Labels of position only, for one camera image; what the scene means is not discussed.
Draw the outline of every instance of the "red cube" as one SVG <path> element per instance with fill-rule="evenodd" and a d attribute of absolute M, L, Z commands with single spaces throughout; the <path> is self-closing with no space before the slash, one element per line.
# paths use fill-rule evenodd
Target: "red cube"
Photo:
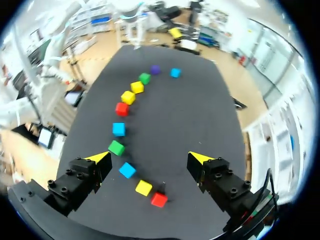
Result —
<path fill-rule="evenodd" d="M 151 198 L 151 204 L 159 208 L 162 208 L 167 201 L 168 201 L 168 197 L 158 192 L 156 192 Z"/>
<path fill-rule="evenodd" d="M 115 107 L 115 112 L 120 117 L 126 117 L 129 114 L 129 106 L 126 103 L 119 102 Z"/>

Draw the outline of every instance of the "colored cube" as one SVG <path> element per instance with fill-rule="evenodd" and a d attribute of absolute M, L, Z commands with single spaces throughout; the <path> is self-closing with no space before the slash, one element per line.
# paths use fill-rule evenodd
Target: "colored cube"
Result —
<path fill-rule="evenodd" d="M 112 133 L 116 137 L 124 137 L 126 135 L 126 126 L 124 122 L 115 122 L 112 124 Z"/>
<path fill-rule="evenodd" d="M 142 84 L 140 81 L 136 81 L 130 84 L 131 86 L 131 91 L 134 92 L 135 94 L 143 93 L 145 86 Z"/>
<path fill-rule="evenodd" d="M 119 102 L 115 107 L 115 113 L 120 117 L 126 117 L 129 114 L 129 106 L 126 103 Z"/>
<path fill-rule="evenodd" d="M 152 189 L 152 185 L 146 181 L 140 180 L 135 188 L 135 191 L 142 194 L 143 196 L 148 196 Z"/>
<path fill-rule="evenodd" d="M 122 173 L 127 179 L 131 178 L 133 174 L 135 174 L 136 170 L 129 163 L 125 163 L 120 169 L 119 172 Z"/>
<path fill-rule="evenodd" d="M 151 198 L 151 204 L 155 205 L 159 208 L 162 208 L 166 202 L 168 201 L 168 197 L 166 195 L 163 195 L 159 192 L 156 192 L 153 197 Z"/>
<path fill-rule="evenodd" d="M 173 38 L 178 39 L 182 37 L 180 30 L 177 27 L 169 29 L 169 33 L 172 35 Z"/>
<path fill-rule="evenodd" d="M 153 66 L 151 66 L 150 73 L 152 75 L 157 75 L 157 74 L 161 73 L 161 69 L 158 65 L 153 65 Z"/>
<path fill-rule="evenodd" d="M 178 78 L 180 76 L 181 70 L 178 68 L 172 68 L 171 70 L 171 77 Z"/>
<path fill-rule="evenodd" d="M 150 82 L 150 76 L 151 76 L 150 74 L 144 72 L 139 76 L 139 80 L 144 85 L 147 85 Z"/>
<path fill-rule="evenodd" d="M 136 100 L 136 95 L 131 91 L 125 91 L 121 95 L 122 102 L 131 105 Z"/>
<path fill-rule="evenodd" d="M 109 151 L 114 153 L 117 156 L 121 156 L 125 151 L 125 146 L 119 142 L 113 140 L 110 146 L 108 147 Z"/>

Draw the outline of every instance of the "purple cube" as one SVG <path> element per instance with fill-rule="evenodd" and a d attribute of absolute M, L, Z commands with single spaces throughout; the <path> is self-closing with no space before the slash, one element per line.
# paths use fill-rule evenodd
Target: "purple cube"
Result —
<path fill-rule="evenodd" d="M 157 74 L 161 73 L 161 69 L 160 69 L 160 67 L 158 65 L 153 65 L 151 67 L 150 72 L 151 72 L 152 75 L 157 75 Z"/>

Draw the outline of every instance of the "blue cube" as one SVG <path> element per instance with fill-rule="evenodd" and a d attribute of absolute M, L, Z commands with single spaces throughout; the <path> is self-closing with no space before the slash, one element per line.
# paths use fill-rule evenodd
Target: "blue cube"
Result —
<path fill-rule="evenodd" d="M 178 78 L 181 74 L 181 69 L 179 68 L 172 68 L 171 69 L 171 77 Z"/>
<path fill-rule="evenodd" d="M 125 163 L 120 169 L 119 172 L 122 173 L 127 179 L 131 178 L 133 174 L 135 174 L 136 170 L 129 163 Z"/>
<path fill-rule="evenodd" d="M 112 125 L 112 133 L 116 137 L 124 137 L 126 135 L 126 127 L 124 122 L 115 122 Z"/>

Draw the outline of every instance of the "yellow cube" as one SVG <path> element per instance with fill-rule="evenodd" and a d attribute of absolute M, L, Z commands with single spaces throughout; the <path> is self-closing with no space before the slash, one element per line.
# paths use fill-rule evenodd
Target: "yellow cube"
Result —
<path fill-rule="evenodd" d="M 146 181 L 140 180 L 140 182 L 138 183 L 138 185 L 135 188 L 135 191 L 144 195 L 144 196 L 148 196 L 151 189 L 152 189 L 152 185 L 150 183 L 147 183 Z"/>
<path fill-rule="evenodd" d="M 125 91 L 121 95 L 122 102 L 131 105 L 136 100 L 136 95 L 131 91 Z"/>
<path fill-rule="evenodd" d="M 136 81 L 130 84 L 131 91 L 135 94 L 143 93 L 145 90 L 145 86 L 140 81 Z"/>
<path fill-rule="evenodd" d="M 172 35 L 174 39 L 178 39 L 182 37 L 181 32 L 176 27 L 169 29 L 169 33 Z"/>

